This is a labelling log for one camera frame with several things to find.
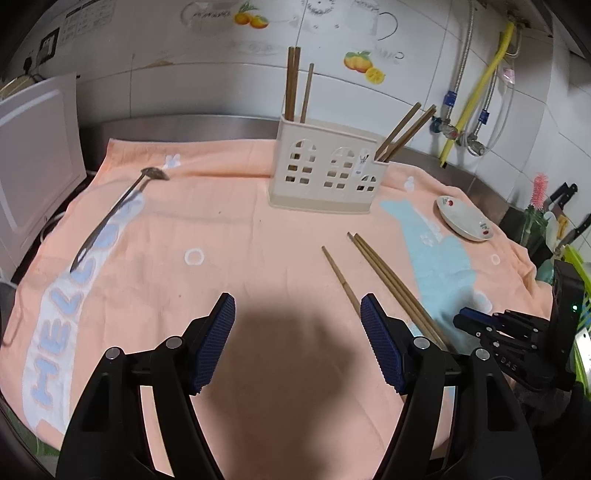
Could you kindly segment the pink bottle brush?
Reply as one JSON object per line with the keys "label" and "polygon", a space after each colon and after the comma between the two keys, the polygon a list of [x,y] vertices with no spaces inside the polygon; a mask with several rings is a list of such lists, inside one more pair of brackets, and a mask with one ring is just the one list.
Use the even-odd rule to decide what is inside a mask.
{"label": "pink bottle brush", "polygon": [[533,190],[530,205],[538,211],[544,209],[546,201],[546,191],[548,188],[548,177],[544,173],[539,173],[533,181]]}

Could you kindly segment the metal slotted spoon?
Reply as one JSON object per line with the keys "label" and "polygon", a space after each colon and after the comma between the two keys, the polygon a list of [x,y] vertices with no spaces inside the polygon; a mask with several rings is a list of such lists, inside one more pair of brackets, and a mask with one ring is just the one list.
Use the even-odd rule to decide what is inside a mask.
{"label": "metal slotted spoon", "polygon": [[146,167],[140,171],[139,177],[123,192],[115,204],[110,208],[105,217],[98,223],[98,225],[92,230],[89,236],[81,245],[76,256],[74,257],[69,272],[74,272],[80,263],[84,260],[89,250],[95,244],[103,228],[107,225],[109,220],[120,210],[120,208],[127,202],[131,194],[136,190],[141,182],[144,180],[163,180],[168,181],[169,176],[164,172],[163,169],[157,167]]}

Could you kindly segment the wall power socket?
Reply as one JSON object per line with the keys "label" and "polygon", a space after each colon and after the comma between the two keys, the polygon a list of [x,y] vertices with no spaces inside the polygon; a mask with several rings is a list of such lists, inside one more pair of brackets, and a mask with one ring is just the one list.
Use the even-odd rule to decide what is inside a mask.
{"label": "wall power socket", "polygon": [[41,40],[36,57],[36,64],[38,66],[46,63],[55,56],[59,32],[60,28],[55,28]]}

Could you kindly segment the metal gas valve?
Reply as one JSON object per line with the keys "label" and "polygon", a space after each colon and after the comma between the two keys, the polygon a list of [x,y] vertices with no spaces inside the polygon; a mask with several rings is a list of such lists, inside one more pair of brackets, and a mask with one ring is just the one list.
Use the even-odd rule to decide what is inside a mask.
{"label": "metal gas valve", "polygon": [[461,131],[451,124],[449,118],[434,117],[430,125],[430,132],[434,135],[443,135],[448,140],[456,141],[461,136]]}

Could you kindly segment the green glass bottle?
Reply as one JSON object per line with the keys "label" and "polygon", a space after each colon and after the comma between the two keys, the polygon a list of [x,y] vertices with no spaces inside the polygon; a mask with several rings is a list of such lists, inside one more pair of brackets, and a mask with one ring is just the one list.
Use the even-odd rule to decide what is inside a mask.
{"label": "green glass bottle", "polygon": [[529,254],[533,254],[545,240],[547,225],[544,212],[529,205],[524,211],[518,243],[526,248]]}

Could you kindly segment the black handled knife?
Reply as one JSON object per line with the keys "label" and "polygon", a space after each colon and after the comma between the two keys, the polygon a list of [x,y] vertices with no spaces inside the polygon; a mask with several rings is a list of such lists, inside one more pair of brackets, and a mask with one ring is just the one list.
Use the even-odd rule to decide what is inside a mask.
{"label": "black handled knife", "polygon": [[572,197],[577,192],[578,192],[578,186],[576,183],[567,184],[566,182],[564,182],[544,202],[545,209],[546,210],[552,210],[552,209],[562,210],[565,207],[565,205],[572,199]]}

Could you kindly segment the beige plastic utensil holder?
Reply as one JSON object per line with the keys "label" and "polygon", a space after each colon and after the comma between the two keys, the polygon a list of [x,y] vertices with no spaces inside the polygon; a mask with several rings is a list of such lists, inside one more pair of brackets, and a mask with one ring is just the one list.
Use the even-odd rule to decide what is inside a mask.
{"label": "beige plastic utensil holder", "polygon": [[375,159],[380,137],[322,121],[281,118],[273,149],[270,205],[335,214],[370,211],[388,165]]}

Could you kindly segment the white strawberry saucer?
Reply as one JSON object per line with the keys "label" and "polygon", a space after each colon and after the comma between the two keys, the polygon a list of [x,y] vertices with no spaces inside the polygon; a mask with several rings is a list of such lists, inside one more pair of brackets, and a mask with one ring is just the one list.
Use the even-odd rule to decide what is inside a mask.
{"label": "white strawberry saucer", "polygon": [[440,196],[436,205],[446,224],[464,239],[483,243],[493,238],[492,223],[476,207],[448,195]]}

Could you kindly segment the green plastic rack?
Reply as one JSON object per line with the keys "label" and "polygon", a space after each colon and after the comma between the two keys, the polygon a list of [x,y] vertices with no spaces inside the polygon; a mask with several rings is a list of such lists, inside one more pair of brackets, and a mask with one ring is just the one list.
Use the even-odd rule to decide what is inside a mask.
{"label": "green plastic rack", "polygon": [[563,260],[571,264],[584,283],[581,306],[576,310],[579,323],[575,335],[572,364],[576,380],[583,385],[587,398],[590,398],[590,263],[585,262],[579,252],[571,246],[563,250]]}

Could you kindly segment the peach printed towel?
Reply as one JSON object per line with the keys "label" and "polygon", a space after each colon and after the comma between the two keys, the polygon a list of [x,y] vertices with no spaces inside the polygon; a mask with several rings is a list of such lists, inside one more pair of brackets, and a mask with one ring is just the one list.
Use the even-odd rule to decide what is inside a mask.
{"label": "peach printed towel", "polygon": [[[83,242],[146,167],[78,268]],[[228,479],[368,479],[403,402],[384,382],[361,321],[329,265],[356,296],[404,311],[356,250],[365,239],[458,349],[463,307],[545,317],[552,294],[524,248],[501,231],[470,243],[436,199],[458,196],[425,171],[391,165],[370,212],[290,211],[267,200],[273,143],[111,141],[89,187],[43,241],[20,282],[1,347],[1,391],[42,441],[59,446],[106,349],[149,350],[235,297],[236,319],[211,383],[194,398]]]}

